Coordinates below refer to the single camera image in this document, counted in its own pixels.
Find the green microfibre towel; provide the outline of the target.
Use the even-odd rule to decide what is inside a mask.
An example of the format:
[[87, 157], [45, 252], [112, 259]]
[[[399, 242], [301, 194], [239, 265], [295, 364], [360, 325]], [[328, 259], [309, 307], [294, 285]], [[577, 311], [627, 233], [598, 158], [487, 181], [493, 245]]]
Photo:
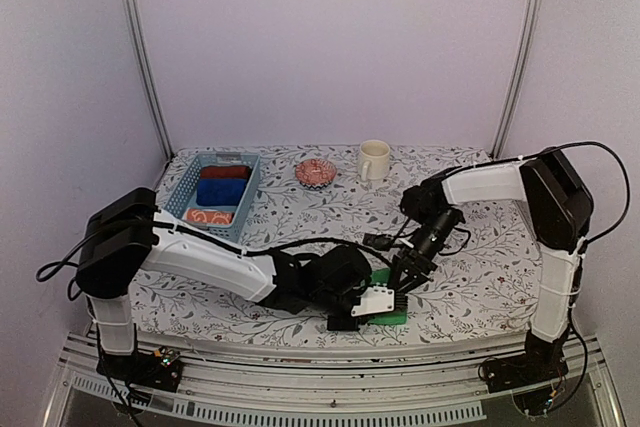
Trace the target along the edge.
[[[371, 275], [371, 282], [376, 285], [385, 286], [389, 280], [390, 269], [382, 268], [375, 270]], [[377, 326], [398, 326], [405, 325], [408, 319], [407, 306], [401, 307], [399, 310], [392, 312], [380, 313], [372, 316], [368, 321], [368, 325]]]

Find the orange rabbit print towel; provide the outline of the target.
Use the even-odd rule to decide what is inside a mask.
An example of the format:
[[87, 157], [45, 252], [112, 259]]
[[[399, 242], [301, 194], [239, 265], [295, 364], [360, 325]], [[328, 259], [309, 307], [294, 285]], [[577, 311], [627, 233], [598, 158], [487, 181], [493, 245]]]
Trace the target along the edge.
[[186, 222], [198, 225], [230, 225], [234, 213], [215, 209], [189, 208], [184, 214]]

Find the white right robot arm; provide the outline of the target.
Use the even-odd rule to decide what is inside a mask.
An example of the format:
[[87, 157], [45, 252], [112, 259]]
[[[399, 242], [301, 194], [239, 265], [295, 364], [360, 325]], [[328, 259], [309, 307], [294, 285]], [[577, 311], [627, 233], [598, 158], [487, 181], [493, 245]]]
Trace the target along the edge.
[[532, 331], [552, 342], [568, 327], [581, 254], [538, 242], [529, 204], [462, 205], [457, 225], [425, 284], [408, 295], [401, 325], [371, 327], [383, 346], [435, 344]]

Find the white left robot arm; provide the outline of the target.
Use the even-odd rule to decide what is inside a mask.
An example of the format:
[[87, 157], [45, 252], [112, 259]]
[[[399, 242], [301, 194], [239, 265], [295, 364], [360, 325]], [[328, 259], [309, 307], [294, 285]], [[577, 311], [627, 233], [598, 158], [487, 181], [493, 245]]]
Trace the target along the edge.
[[111, 366], [128, 381], [148, 373], [137, 350], [131, 284], [151, 271], [224, 292], [273, 317], [310, 310], [349, 319], [371, 284], [372, 268], [352, 243], [324, 254], [288, 247], [247, 250], [191, 227], [160, 208], [156, 194], [136, 188], [87, 221], [76, 283], [86, 295]]

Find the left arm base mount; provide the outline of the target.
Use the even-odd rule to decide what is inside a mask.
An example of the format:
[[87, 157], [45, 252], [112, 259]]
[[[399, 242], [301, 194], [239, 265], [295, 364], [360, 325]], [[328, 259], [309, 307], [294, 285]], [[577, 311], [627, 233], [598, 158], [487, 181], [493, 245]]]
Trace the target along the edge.
[[105, 377], [165, 392], [178, 390], [184, 365], [177, 350], [160, 347], [153, 353], [135, 350], [130, 355], [114, 355], [99, 347], [98, 354], [97, 372]]

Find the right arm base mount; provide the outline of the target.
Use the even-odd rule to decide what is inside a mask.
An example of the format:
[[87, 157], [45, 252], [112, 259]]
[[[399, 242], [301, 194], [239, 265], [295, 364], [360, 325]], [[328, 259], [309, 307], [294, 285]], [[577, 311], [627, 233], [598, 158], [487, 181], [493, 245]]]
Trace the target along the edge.
[[561, 379], [569, 372], [563, 352], [569, 333], [567, 327], [559, 338], [547, 342], [528, 331], [522, 354], [485, 359], [478, 366], [478, 377], [490, 393]]

